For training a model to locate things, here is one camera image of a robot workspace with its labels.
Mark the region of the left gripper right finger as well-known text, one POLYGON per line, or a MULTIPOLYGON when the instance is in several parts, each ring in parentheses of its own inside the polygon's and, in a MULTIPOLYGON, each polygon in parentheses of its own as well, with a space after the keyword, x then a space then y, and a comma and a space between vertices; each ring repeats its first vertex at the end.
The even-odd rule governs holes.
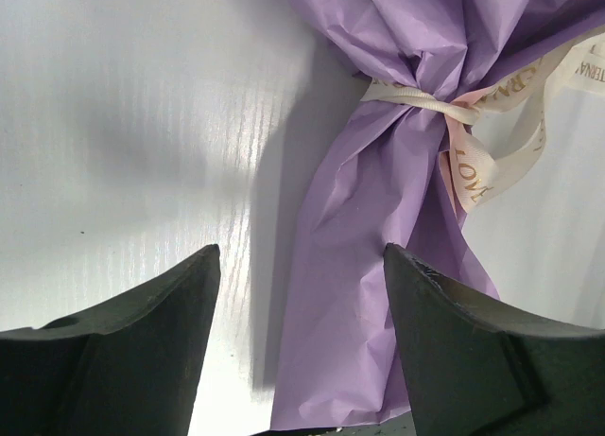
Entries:
POLYGON ((469 288, 389 244, 384 270, 420 435, 600 435, 604 333, 469 288))

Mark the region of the purple wrapping paper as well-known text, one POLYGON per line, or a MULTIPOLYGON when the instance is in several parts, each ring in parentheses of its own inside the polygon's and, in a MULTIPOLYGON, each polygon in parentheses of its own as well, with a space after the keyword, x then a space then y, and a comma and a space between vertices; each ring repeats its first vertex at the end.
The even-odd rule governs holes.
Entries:
MULTIPOLYGON (((604 29, 604 0, 293 0, 369 80, 438 101, 604 29)), ((443 114, 362 97, 299 214, 270 426, 379 424, 410 408, 383 252, 408 247, 490 296, 440 171, 443 114)))

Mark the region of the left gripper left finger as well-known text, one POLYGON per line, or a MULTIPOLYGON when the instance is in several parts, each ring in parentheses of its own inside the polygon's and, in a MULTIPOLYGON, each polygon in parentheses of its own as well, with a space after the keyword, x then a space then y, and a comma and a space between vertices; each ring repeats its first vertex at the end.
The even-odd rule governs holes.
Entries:
POLYGON ((184 435, 220 282, 209 245, 101 304, 1 335, 5 435, 184 435))

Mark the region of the cream printed ribbon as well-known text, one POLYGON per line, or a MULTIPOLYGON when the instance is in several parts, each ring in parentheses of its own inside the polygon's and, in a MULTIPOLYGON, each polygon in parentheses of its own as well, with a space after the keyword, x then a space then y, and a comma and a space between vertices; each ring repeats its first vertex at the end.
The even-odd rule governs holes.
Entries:
POLYGON ((452 102, 379 79, 363 98, 444 115, 450 147, 440 171, 454 212, 462 216, 519 182, 537 163, 546 145, 546 109, 563 88, 604 94, 602 27, 452 102))

